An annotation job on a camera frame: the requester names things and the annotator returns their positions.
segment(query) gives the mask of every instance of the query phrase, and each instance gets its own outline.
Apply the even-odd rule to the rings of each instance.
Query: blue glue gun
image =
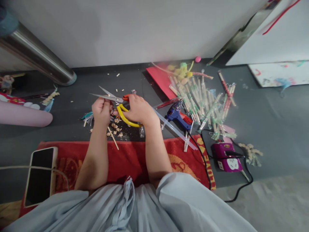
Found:
[[[188,131],[191,130],[192,126],[191,124],[186,123],[185,120],[191,123],[192,120],[187,115],[180,112],[181,105],[182,101],[174,103],[173,106],[169,109],[166,115],[166,119],[169,121],[173,121],[175,119],[186,131]]]

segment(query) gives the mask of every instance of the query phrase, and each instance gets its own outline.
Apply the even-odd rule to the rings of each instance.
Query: hand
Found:
[[[110,122],[110,114],[113,110],[113,103],[111,103],[108,99],[98,98],[91,108],[95,125],[108,127]]]
[[[159,125],[160,119],[153,108],[144,100],[144,98],[131,94],[129,95],[130,110],[123,115],[130,121],[141,122],[144,127]]]

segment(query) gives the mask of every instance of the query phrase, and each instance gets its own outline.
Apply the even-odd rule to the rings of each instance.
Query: sleeve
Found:
[[[165,175],[159,202],[181,231],[255,231],[242,216],[186,173]]]
[[[79,190],[52,195],[3,231],[24,231],[25,228],[28,231],[44,231],[63,214],[83,202],[88,195],[87,191]]]

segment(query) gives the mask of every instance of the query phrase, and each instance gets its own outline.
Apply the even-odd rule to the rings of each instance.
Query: phone screen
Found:
[[[35,151],[32,156],[31,166],[52,168],[53,152],[53,148]],[[49,198],[51,177],[51,170],[30,169],[25,206],[39,204]]]

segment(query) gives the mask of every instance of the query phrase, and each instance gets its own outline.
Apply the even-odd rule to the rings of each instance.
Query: light blue skirt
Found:
[[[125,184],[58,193],[3,231],[256,231],[192,176],[170,173],[157,188]]]

